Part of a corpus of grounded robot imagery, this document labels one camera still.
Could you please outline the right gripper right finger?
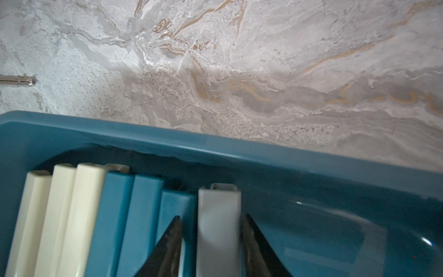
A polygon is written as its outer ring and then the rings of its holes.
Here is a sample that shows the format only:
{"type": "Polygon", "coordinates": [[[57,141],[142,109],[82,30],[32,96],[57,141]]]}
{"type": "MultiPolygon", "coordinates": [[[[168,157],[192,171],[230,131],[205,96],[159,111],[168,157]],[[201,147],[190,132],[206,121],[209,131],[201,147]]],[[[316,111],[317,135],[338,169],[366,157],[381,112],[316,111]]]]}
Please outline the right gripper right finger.
{"type": "Polygon", "coordinates": [[[241,241],[247,277],[291,277],[251,215],[241,218],[241,241]]]}

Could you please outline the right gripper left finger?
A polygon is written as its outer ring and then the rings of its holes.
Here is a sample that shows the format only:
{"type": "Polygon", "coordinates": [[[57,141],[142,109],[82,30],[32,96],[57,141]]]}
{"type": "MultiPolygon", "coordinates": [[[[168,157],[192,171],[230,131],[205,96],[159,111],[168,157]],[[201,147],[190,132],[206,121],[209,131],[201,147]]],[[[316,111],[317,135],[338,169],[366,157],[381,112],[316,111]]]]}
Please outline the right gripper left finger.
{"type": "Polygon", "coordinates": [[[179,216],[175,216],[135,277],[177,277],[182,234],[182,220],[179,216]]]}

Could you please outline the teal pliers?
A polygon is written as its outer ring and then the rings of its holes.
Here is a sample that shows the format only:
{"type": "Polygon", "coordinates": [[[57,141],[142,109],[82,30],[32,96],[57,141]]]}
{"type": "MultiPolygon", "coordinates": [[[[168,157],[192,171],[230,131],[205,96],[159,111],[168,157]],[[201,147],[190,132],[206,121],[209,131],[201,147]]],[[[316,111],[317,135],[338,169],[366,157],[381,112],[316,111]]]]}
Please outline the teal pliers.
{"type": "Polygon", "coordinates": [[[106,174],[88,256],[86,277],[116,276],[134,176],[106,174]]]}
{"type": "Polygon", "coordinates": [[[158,242],[174,217],[179,216],[183,225],[180,277],[196,275],[197,246],[197,195],[164,189],[160,201],[156,242],[158,242]]]}
{"type": "Polygon", "coordinates": [[[155,247],[164,184],[159,177],[135,176],[116,276],[133,277],[155,247]]]}

